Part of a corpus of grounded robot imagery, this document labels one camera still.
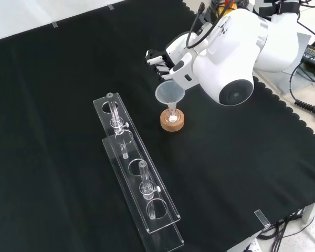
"white wall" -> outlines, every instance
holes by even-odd
[[[122,0],[0,0],[0,39]]]

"robot hand finger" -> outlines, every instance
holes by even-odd
[[[161,79],[163,79],[163,80],[171,80],[172,76],[171,75],[162,75]]]
[[[159,72],[169,72],[170,70],[169,67],[163,67],[163,66],[156,66],[156,68]]]
[[[156,58],[152,58],[152,59],[147,60],[148,65],[161,64],[163,62],[164,62],[164,59],[162,56],[158,56]]]

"white plastic casing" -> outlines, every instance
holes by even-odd
[[[169,71],[173,80],[176,81],[176,83],[179,86],[181,86],[183,89],[189,89],[193,87],[194,85],[199,84],[198,78],[193,74],[193,71],[192,71],[193,62],[194,62],[193,54],[195,54],[194,58],[196,58],[196,53],[187,52],[187,54],[184,55],[184,57],[178,63],[180,64],[182,62],[183,67],[178,69],[177,71],[174,71],[176,68],[173,67]]]
[[[295,13],[284,13],[266,21],[267,40],[254,65],[256,69],[280,72],[293,63],[299,51],[297,17]]]
[[[190,52],[194,51],[194,49],[187,49],[186,48],[186,39],[188,37],[188,33],[182,34],[180,37],[178,37],[175,41],[173,41],[167,48],[166,53],[172,60],[174,64],[177,64],[183,56]],[[190,44],[197,38],[196,33],[191,33],[190,35]]]
[[[208,39],[208,48],[198,54],[193,73],[204,91],[219,102],[221,90],[235,80],[253,84],[253,66],[260,48],[256,45],[260,20],[237,9],[218,22]]]

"clear plastic funnel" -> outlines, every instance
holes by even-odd
[[[180,115],[176,110],[176,104],[183,99],[184,95],[185,90],[173,80],[165,81],[158,86],[155,91],[157,100],[168,105],[166,121],[174,123],[180,119]]]

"acrylic rack hole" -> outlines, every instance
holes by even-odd
[[[160,198],[154,198],[148,202],[146,213],[150,219],[161,219],[167,214],[167,203]]]
[[[143,159],[133,159],[128,165],[128,171],[134,176],[140,176],[139,162]]]
[[[110,113],[111,113],[111,109],[110,109],[109,103],[108,103],[108,102],[104,102],[104,104],[101,106],[101,110],[102,110],[104,113],[110,114]]]
[[[133,133],[130,130],[124,130],[121,134],[116,134],[115,141],[117,144],[129,144],[133,141]]]

